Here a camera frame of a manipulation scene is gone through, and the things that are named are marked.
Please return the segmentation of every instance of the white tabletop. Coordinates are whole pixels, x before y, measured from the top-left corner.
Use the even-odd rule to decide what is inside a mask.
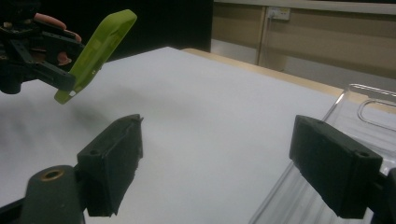
[[[66,105],[55,92],[32,81],[0,94],[1,205],[36,172],[75,165],[113,120],[144,118],[144,158],[119,214],[87,223],[248,223],[290,162],[295,115],[321,119],[335,101],[170,48],[105,64]]]

